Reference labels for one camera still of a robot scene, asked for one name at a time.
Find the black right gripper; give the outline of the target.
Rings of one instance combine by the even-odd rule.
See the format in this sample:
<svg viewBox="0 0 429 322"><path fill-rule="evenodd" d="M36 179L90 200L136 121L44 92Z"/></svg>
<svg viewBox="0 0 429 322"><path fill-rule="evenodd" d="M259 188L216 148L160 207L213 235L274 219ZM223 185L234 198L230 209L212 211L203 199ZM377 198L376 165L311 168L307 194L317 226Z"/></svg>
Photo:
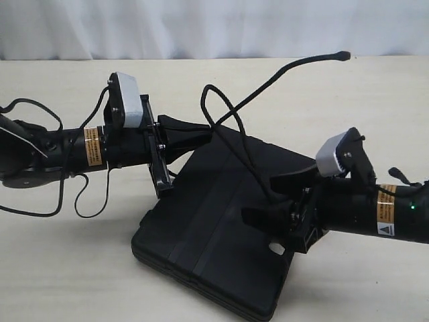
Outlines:
<svg viewBox="0 0 429 322"><path fill-rule="evenodd" d="M299 197L318 177L318 167L309 167L272 176L273 192ZM264 207L243 207L241 218L245 225L272 237L284 238L290 231L290 250L301 254L329 231L372 234L372 189L355 186L349 180L328 180L303 193L297 203L286 200ZM292 225L291 214L298 214Z"/></svg>

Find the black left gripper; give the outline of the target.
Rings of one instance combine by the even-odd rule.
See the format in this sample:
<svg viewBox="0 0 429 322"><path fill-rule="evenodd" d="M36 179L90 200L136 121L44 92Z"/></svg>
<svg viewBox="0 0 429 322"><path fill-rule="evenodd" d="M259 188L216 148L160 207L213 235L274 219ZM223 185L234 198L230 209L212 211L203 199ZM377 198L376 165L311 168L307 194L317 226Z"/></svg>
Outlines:
<svg viewBox="0 0 429 322"><path fill-rule="evenodd" d="M109 169L148 165L156 193L171 193L167 164L212 140L209 125L159 115L154 120L149 95L140 96L143 117L139 127L119 127L121 110L107 103L103 110L104 148Z"/></svg>

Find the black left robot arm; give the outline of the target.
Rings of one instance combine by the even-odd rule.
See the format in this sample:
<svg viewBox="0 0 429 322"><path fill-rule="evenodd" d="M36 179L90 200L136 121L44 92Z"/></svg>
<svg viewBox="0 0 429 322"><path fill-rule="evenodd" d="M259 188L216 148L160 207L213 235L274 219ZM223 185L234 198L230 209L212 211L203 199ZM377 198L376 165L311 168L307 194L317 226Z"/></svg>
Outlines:
<svg viewBox="0 0 429 322"><path fill-rule="evenodd" d="M1 182L7 188L44 186L86 172L147 164L156 193L172 189L167 166L187 152L210 143L209 126L159 115L148 95L140 96L143 112L136 128L117 128L118 110L105 107L102 126L47 130L1 116Z"/></svg>

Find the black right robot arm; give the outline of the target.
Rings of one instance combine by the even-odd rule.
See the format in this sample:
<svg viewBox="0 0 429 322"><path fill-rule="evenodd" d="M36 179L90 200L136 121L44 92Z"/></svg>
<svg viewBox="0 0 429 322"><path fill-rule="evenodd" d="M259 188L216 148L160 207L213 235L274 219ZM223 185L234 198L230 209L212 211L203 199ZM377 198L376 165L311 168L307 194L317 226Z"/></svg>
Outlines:
<svg viewBox="0 0 429 322"><path fill-rule="evenodd" d="M241 217L292 253L308 253L330 231L428 243L428 183L389 173L403 183L364 186L356 172L323 177L315 166L273 176L272 191L285 199L244 207Z"/></svg>

